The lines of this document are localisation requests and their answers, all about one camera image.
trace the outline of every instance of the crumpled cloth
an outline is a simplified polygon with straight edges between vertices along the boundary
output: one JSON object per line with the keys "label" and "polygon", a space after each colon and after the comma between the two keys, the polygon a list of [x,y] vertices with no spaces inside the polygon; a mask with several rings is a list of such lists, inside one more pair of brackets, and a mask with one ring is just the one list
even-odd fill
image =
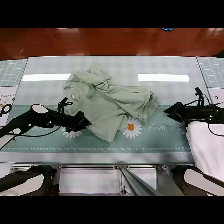
{"label": "crumpled cloth", "polygon": [[84,112],[92,124],[87,128],[108,142],[113,141],[118,130],[128,127],[127,114],[146,122],[158,106],[148,88],[111,85],[109,73],[97,64],[88,71],[71,74],[64,93],[73,102],[65,112],[72,116]]}
{"label": "crumpled cloth", "polygon": [[[210,124],[211,131],[224,135],[224,125]],[[224,137],[215,136],[206,122],[194,121],[187,127],[187,138],[196,167],[224,181]]]}

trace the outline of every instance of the brown wooden surface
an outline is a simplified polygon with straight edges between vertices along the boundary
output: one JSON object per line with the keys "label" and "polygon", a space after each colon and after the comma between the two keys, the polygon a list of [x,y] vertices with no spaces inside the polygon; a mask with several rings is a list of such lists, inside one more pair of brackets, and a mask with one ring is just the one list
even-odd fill
{"label": "brown wooden surface", "polygon": [[0,28],[0,60],[59,55],[211,56],[224,28]]}

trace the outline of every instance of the metal pole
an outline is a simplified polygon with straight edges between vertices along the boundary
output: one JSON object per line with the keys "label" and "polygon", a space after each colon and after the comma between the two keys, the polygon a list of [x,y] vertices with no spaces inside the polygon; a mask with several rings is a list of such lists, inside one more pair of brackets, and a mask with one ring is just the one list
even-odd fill
{"label": "metal pole", "polygon": [[160,196],[160,194],[125,166],[118,167],[134,196]]}

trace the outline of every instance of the white towel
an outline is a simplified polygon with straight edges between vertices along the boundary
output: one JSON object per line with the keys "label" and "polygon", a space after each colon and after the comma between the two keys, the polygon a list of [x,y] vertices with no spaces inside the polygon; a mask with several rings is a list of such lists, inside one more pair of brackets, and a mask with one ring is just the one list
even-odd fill
{"label": "white towel", "polygon": [[[210,124],[212,132],[224,135],[224,125]],[[192,122],[187,127],[187,138],[195,166],[207,175],[224,181],[224,137],[213,135],[205,122]]]}

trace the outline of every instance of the orange flower center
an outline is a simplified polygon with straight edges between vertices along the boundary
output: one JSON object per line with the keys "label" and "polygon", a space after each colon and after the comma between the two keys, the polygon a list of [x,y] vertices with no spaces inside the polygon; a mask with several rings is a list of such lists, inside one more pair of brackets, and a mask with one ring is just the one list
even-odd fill
{"label": "orange flower center", "polygon": [[134,131],[135,130],[134,124],[128,124],[128,130],[129,131]]}

